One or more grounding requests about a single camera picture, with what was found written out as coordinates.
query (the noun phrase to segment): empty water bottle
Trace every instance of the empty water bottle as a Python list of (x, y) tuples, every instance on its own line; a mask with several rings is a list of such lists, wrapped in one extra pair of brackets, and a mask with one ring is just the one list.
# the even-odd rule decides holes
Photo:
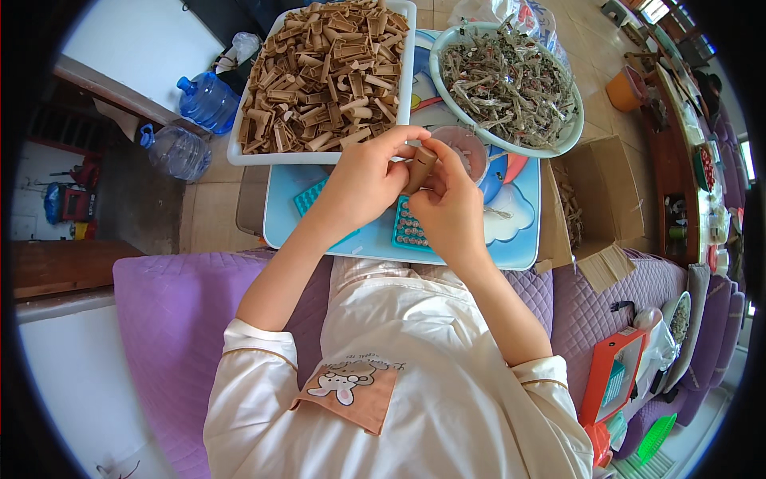
[(175, 85), (184, 91), (178, 102), (181, 115), (191, 118), (216, 135), (231, 131), (240, 97), (215, 73), (205, 71), (192, 80), (181, 77)]
[(152, 125), (142, 126), (141, 146), (156, 168), (178, 179), (198, 180), (210, 165), (208, 144), (178, 126), (165, 126), (157, 134)]

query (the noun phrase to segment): pile of brown plastic parts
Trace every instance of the pile of brown plastic parts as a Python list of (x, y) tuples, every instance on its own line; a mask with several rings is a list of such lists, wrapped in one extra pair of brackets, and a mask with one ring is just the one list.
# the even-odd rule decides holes
[(288, 13), (250, 72), (242, 153), (341, 151), (392, 128), (408, 30), (385, 0)]

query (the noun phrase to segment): white wall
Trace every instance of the white wall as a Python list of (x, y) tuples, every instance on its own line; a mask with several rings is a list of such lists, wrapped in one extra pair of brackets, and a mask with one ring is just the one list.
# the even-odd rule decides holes
[(723, 88), (721, 91), (721, 101), (726, 105), (726, 111), (728, 112), (729, 119), (732, 121), (734, 133), (737, 136), (744, 135), (748, 132), (747, 126), (745, 125), (745, 115), (742, 113), (742, 108), (737, 101), (735, 89), (726, 76), (724, 66), (716, 57), (708, 60), (708, 63), (710, 64), (709, 67), (700, 68), (700, 70), (707, 74), (716, 74), (719, 76)]
[(223, 45), (181, 0), (98, 0), (62, 53), (179, 113), (180, 77), (207, 70)]
[(31, 187), (43, 192), (29, 191), (20, 187), (26, 187), (27, 178), (30, 182), (38, 180), (40, 183), (74, 182), (71, 176), (49, 176), (49, 174), (68, 172), (73, 166), (82, 164), (82, 155), (30, 141), (24, 142), (11, 208), (11, 240), (57, 240), (62, 236), (72, 239), (69, 231), (71, 221), (51, 225), (45, 220), (43, 192), (47, 186)]
[(126, 460), (142, 461), (136, 479), (173, 477), (155, 446), (125, 360), (114, 305), (19, 327), (45, 406), (70, 450), (93, 479), (96, 466), (127, 475)]

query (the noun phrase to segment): tiled floor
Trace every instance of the tiled floor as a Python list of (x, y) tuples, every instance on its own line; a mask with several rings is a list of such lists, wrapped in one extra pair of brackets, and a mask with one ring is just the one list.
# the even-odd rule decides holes
[[(412, 0), (417, 5), (417, 26), (444, 30), (458, 0)], [(637, 111), (614, 109), (604, 90), (624, 65), (623, 54), (637, 47), (604, 17), (603, 0), (539, 0), (556, 19), (556, 31), (568, 52), (575, 82), (585, 108), (582, 139), (617, 134), (624, 148), (639, 197), (642, 198), (644, 238), (625, 241), (623, 246), (656, 252), (656, 193), (649, 148)], [(230, 165), (225, 148), (228, 138), (213, 144), (210, 169), (197, 185), (188, 185), (182, 214), (180, 249), (185, 252), (236, 251), (257, 246), (258, 240), (239, 231), (235, 224), (237, 199), (243, 169)]]

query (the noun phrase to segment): white plate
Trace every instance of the white plate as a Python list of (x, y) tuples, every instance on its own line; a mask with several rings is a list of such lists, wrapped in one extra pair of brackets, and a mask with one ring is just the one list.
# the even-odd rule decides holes
[[(386, 2), (388, 9), (404, 15), (407, 18), (407, 25), (410, 27), (407, 37), (404, 38), (404, 52), (401, 54), (401, 78), (399, 79), (399, 110), (396, 115), (396, 124), (410, 124), (410, 103), (412, 100), (412, 65), (415, 56), (415, 20), (417, 18), (417, 8), (412, 2), (407, 0), (389, 0)], [(285, 11), (277, 17), (274, 25), (271, 27), (269, 37), (276, 34), (285, 23), (285, 15), (291, 11), (301, 11), (301, 8)], [(249, 165), (335, 165), (340, 158), (340, 153), (260, 153), (253, 155), (243, 155), (242, 145), (237, 141), (237, 133), (242, 124), (242, 105), (247, 99), (247, 89), (250, 81), (244, 87), (245, 94), (242, 95), (240, 106), (237, 108), (237, 116), (234, 118), (234, 126), (231, 128), (229, 136), (229, 146), (226, 149), (226, 157), (229, 163), (236, 166)]]
[[(474, 21), (469, 23), (466, 26), (466, 29), (469, 28), (472, 31), (474, 28), (478, 28), (480, 34), (485, 32), (489, 32), (491, 34), (497, 30), (499, 26), (500, 25), (497, 23), (490, 23), (488, 21)], [(578, 108), (578, 114), (575, 116), (574, 122), (569, 123), (561, 130), (561, 135), (558, 139), (558, 142), (556, 143), (556, 149), (558, 151), (553, 149), (538, 149), (528, 148), (525, 146), (516, 146), (513, 143), (508, 143), (504, 139), (493, 135), (488, 130), (476, 126), (476, 122), (473, 121), (473, 119), (468, 116), (468, 114), (464, 112), (457, 103), (455, 103), (455, 100), (452, 99), (450, 92), (447, 91), (447, 87), (444, 86), (444, 82), (441, 79), (441, 65), (439, 63), (439, 55), (444, 48), (455, 43), (463, 43), (467, 40), (467, 38), (467, 35), (460, 35), (460, 25), (448, 28), (447, 30), (443, 31), (441, 35), (439, 35), (436, 41), (434, 41), (434, 46), (431, 47), (430, 56), (428, 58), (428, 66), (430, 68), (431, 80), (434, 81), (434, 86), (444, 100), (444, 103), (447, 104), (450, 110), (452, 110), (452, 113), (455, 113), (455, 116), (457, 116), (460, 121), (466, 125), (473, 125), (476, 129), (476, 135), (482, 140), (498, 146), (505, 151), (516, 153), (521, 156), (528, 156), (532, 158), (553, 158), (554, 156), (563, 155), (577, 144), (577, 141), (580, 139), (580, 135), (582, 134), (583, 126), (585, 125), (585, 111), (582, 106), (582, 98), (580, 98), (580, 91), (577, 89), (577, 85), (573, 85), (572, 89), (574, 94), (574, 103)], [(554, 57), (553, 61), (555, 61), (563, 71), (566, 71), (564, 65), (562, 65), (558, 59)]]

